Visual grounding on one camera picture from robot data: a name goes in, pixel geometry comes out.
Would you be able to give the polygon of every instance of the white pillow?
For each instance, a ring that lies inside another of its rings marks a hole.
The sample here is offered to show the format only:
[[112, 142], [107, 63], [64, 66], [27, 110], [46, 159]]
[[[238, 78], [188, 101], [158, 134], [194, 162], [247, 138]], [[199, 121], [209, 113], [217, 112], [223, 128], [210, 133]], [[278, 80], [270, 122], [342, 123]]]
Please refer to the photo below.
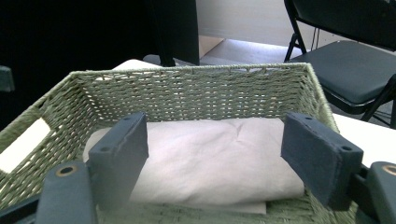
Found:
[[[92, 135], [84, 161], [108, 130]], [[304, 194], [280, 157], [282, 134], [280, 119], [148, 123], [149, 158], [131, 201], [265, 214], [265, 202]]]

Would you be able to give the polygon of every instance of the black curtain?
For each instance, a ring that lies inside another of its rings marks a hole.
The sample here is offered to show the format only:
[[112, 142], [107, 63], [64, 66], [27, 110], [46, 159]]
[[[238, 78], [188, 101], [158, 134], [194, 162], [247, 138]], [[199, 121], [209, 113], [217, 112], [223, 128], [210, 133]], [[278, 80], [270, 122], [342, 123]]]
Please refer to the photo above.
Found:
[[0, 130], [71, 71], [148, 54], [198, 64], [197, 30], [194, 0], [0, 1], [0, 65], [16, 88], [0, 92]]

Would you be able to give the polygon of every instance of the chair leg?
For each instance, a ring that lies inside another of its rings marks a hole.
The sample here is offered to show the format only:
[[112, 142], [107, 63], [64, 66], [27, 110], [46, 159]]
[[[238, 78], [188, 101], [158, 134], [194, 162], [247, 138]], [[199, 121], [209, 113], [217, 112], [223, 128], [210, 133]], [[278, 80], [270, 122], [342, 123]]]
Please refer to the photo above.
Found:
[[297, 34], [293, 34], [291, 36], [291, 41], [289, 43], [289, 48], [288, 48], [288, 52], [286, 53], [284, 63], [286, 63], [288, 60], [290, 60], [291, 54], [293, 53], [293, 49], [296, 46], [297, 37], [298, 37]]
[[393, 100], [392, 114], [390, 116], [390, 125], [389, 125], [389, 127], [391, 129], [396, 129], [396, 99]]
[[[394, 94], [396, 93], [396, 74], [394, 74], [388, 81], [387, 85], [385, 86], [384, 90], [381, 91], [379, 96], [375, 99], [373, 105], [364, 113], [361, 120], [368, 121], [374, 114], [374, 112], [385, 102], [390, 99], [395, 99]], [[392, 106], [392, 114], [390, 119], [390, 128], [396, 128], [396, 103], [393, 100]]]

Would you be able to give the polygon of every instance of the basket weave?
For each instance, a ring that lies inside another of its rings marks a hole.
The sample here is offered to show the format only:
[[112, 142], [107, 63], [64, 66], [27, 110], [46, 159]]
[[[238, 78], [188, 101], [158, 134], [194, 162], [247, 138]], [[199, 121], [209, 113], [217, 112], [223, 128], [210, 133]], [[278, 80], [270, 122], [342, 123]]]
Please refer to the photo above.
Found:
[[[11, 173], [0, 173], [0, 208], [40, 192], [56, 164], [80, 160], [90, 135], [135, 111], [148, 121], [281, 118], [288, 111], [313, 116], [337, 131], [312, 67], [306, 63], [151, 68], [74, 72], [0, 132], [0, 151], [37, 119], [50, 133]], [[267, 203], [267, 215], [134, 204], [103, 223], [350, 223], [353, 212], [334, 213], [306, 191], [302, 198]]]

